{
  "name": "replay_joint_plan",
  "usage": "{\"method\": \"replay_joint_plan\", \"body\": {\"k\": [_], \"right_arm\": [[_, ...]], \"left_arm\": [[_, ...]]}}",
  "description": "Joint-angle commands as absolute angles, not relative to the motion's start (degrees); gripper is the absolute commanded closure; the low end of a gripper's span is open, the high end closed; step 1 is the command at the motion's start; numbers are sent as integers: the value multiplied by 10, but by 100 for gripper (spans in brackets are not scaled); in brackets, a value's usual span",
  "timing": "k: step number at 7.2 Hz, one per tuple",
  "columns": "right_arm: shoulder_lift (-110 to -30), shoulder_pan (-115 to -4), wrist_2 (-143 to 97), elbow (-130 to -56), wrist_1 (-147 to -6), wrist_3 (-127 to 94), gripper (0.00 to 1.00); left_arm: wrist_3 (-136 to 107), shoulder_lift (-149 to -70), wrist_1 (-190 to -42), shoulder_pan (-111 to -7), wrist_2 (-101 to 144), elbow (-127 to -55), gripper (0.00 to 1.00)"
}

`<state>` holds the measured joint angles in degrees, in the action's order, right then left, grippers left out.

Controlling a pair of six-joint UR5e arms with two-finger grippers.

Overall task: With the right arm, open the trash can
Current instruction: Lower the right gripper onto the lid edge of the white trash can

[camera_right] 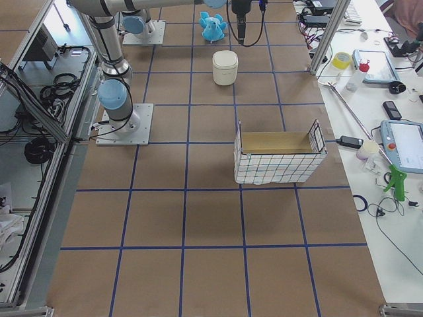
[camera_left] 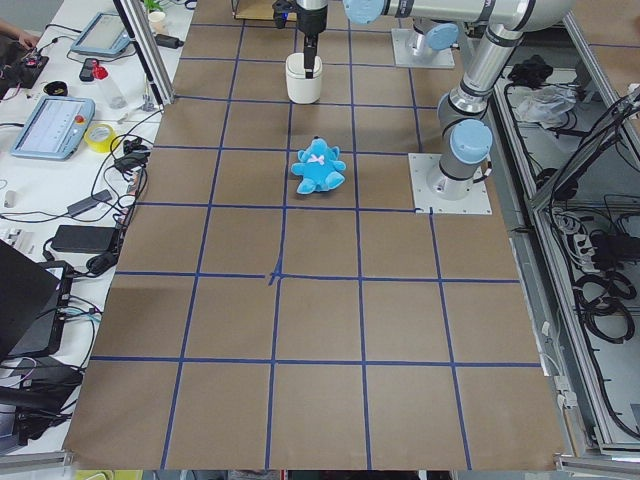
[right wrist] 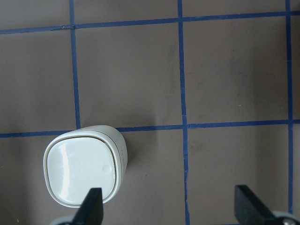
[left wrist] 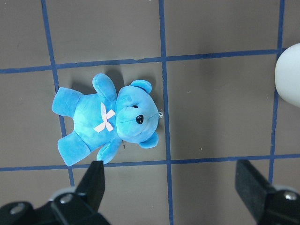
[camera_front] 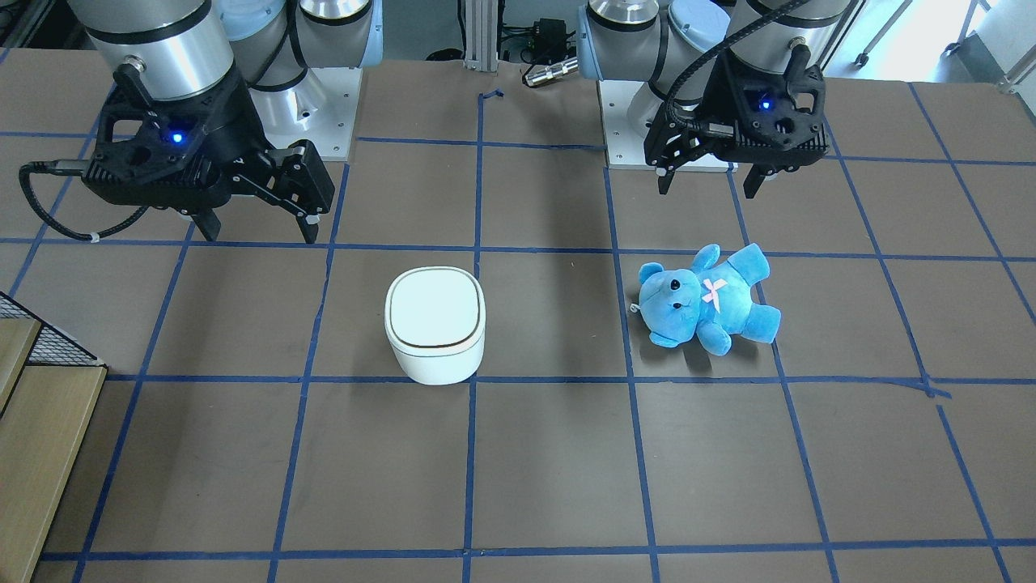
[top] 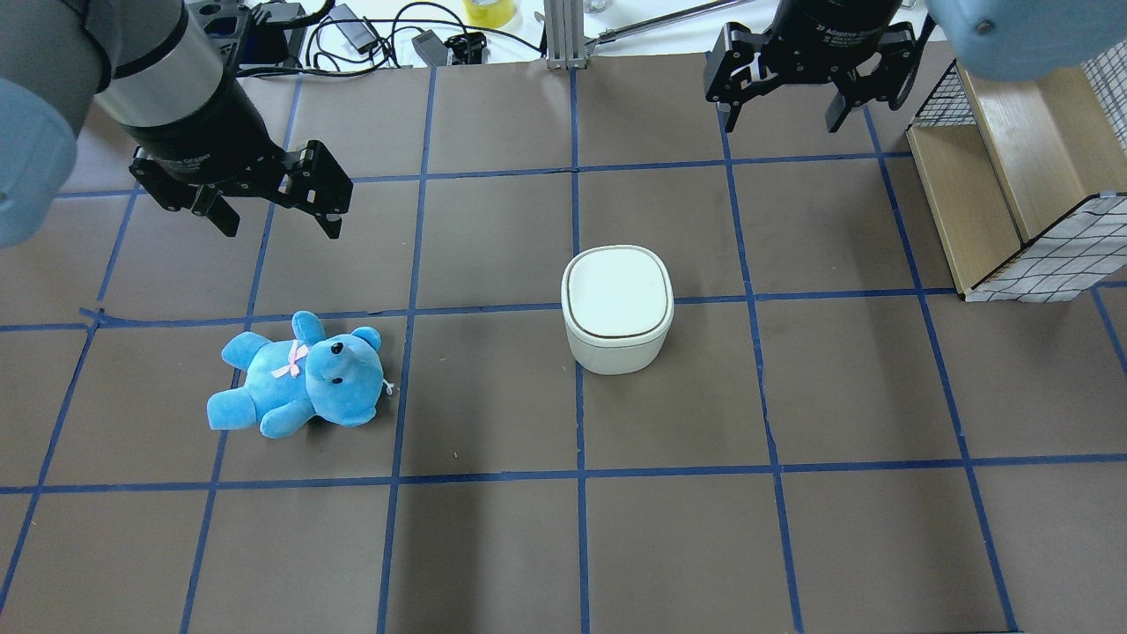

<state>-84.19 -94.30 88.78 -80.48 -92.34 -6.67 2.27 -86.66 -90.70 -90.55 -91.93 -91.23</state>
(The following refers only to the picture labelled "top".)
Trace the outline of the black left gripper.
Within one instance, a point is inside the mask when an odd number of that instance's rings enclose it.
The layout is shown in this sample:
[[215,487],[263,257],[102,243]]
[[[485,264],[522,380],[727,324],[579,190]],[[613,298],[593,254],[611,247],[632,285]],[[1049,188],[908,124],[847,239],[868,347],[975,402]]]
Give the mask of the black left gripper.
[[278,148],[236,77],[222,77],[184,119],[124,130],[137,141],[128,172],[162,209],[188,209],[233,238],[240,216],[218,185],[267,184],[266,200],[305,212],[330,240],[341,236],[354,188],[349,175],[321,140],[294,151]]

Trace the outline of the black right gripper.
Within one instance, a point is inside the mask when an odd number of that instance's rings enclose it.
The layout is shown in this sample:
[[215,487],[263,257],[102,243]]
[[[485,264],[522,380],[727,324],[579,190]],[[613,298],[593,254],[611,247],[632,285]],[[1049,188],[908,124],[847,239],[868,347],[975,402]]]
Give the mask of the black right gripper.
[[[777,90],[780,78],[836,87],[825,113],[829,133],[871,100],[897,111],[935,29],[935,21],[926,19],[915,33],[911,23],[895,20],[898,9],[898,1],[781,1],[767,33],[725,23],[703,72],[706,100],[716,105],[724,132],[736,128],[749,100]],[[875,54],[876,68],[861,75],[858,65]]]

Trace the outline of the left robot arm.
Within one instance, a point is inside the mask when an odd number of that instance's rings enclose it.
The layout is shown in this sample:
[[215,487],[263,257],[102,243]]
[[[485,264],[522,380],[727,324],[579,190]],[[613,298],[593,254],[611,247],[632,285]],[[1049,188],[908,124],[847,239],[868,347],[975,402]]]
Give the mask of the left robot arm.
[[321,141],[270,140],[240,80],[289,75],[290,32],[327,17],[242,1],[5,1],[3,245],[39,231],[99,106],[136,141],[128,172],[161,208],[236,236],[230,197],[299,209],[341,236],[353,181]]

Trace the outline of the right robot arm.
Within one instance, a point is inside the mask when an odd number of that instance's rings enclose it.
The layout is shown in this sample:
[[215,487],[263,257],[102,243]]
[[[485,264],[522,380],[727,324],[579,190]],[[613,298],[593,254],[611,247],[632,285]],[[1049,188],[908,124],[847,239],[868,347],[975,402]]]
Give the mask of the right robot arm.
[[946,34],[971,75],[1022,83],[1094,59],[1124,39],[1122,1],[931,1],[921,28],[897,1],[781,1],[765,32],[724,25],[703,73],[704,97],[735,130],[740,109],[784,84],[833,84],[824,120],[837,132],[870,101],[897,111],[926,43]]

